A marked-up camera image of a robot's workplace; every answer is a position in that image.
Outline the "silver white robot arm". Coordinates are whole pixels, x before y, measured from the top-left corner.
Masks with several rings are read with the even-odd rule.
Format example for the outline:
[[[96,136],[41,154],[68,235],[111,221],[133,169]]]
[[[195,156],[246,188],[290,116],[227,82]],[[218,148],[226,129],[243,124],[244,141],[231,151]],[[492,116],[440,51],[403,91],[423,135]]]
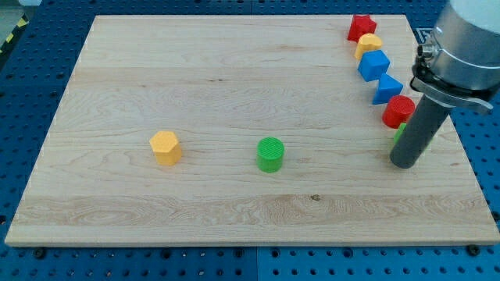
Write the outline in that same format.
[[[449,0],[417,48],[411,87],[445,108],[488,114],[499,90],[499,0]]]

